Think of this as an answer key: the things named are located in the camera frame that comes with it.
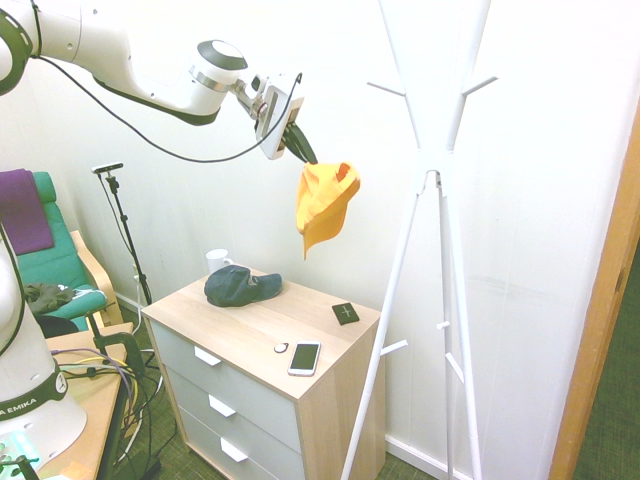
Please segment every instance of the wooden tabletop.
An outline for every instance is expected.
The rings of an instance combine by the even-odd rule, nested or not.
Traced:
[[[117,332],[130,333],[133,326],[130,323],[101,328],[103,335]],[[91,331],[73,333],[47,340],[51,350],[66,350],[71,348],[93,348],[93,333]],[[117,360],[126,358],[122,345],[107,347],[110,357]],[[59,364],[74,363],[83,358],[94,357],[91,352],[72,352],[56,355]],[[85,480],[93,479],[98,474],[102,459],[102,452],[107,438],[111,417],[120,387],[119,375],[102,375],[93,379],[81,378],[69,380],[69,392],[78,404],[87,412],[87,425],[80,437],[67,450],[53,460],[46,463],[37,473],[40,478],[59,475],[60,472],[72,464],[84,467],[89,472]]]
[[[255,270],[252,274],[262,275]],[[145,307],[143,314],[292,399],[301,398],[380,317],[375,310],[353,304],[360,321],[341,326],[331,306],[347,300],[287,281],[274,298],[243,307],[216,307],[204,294],[206,280]],[[313,377],[287,373],[301,340],[322,344]],[[289,344],[285,353],[274,351],[279,343]]]

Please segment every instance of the green carpet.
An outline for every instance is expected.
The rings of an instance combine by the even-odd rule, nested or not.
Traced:
[[[640,255],[629,275],[573,478],[640,478]]]
[[[137,321],[136,316],[128,310],[122,310],[124,320],[127,322]],[[140,328],[140,331],[136,334],[136,339],[141,349],[151,348],[149,337],[144,330],[144,325]],[[147,374],[152,379],[159,377],[158,370],[152,368],[147,369]],[[149,394],[155,390],[153,380],[145,382]],[[157,451],[163,445],[166,446],[162,449],[158,458],[160,460],[161,469],[158,474],[153,477],[154,480],[225,480],[225,477],[219,474],[208,463],[202,460],[198,455],[191,452],[180,437],[178,432],[175,432],[175,417],[171,410],[171,404],[169,402],[164,388],[160,391],[156,398],[154,398],[150,405],[151,408],[151,450]],[[128,443],[127,440],[121,442],[122,448]],[[140,429],[140,433],[136,438],[129,456],[134,456],[137,452],[147,452],[149,450],[149,422],[143,420],[143,427]],[[130,465],[125,459],[121,462],[121,465],[116,470],[122,472],[129,470]],[[377,480],[435,480],[434,477],[427,475],[426,473],[412,467],[411,465],[403,462],[402,460],[387,453],[387,461],[378,475]]]

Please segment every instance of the small round object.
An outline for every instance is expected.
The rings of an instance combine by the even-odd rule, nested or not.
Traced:
[[[289,348],[288,343],[279,343],[278,345],[273,347],[276,353],[284,353],[287,351],[287,348]]]

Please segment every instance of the purple cloth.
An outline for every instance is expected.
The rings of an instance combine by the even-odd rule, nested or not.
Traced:
[[[27,170],[0,172],[0,221],[16,255],[53,247],[36,182]]]

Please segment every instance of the drawer handle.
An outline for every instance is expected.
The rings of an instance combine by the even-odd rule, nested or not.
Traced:
[[[216,412],[218,412],[220,415],[222,415],[223,417],[230,417],[231,415],[236,413],[234,409],[225,405],[216,397],[212,397],[211,395],[209,395],[209,406],[213,408]]]
[[[236,447],[227,442],[224,438],[220,437],[220,447],[222,447],[222,451],[229,455],[234,461],[242,462],[249,458],[247,455],[242,453]]]
[[[205,352],[204,350],[196,346],[194,346],[193,348],[196,351],[196,357],[198,357],[204,363],[211,365],[213,367],[214,365],[217,365],[221,362],[219,358],[214,357],[209,352]]]

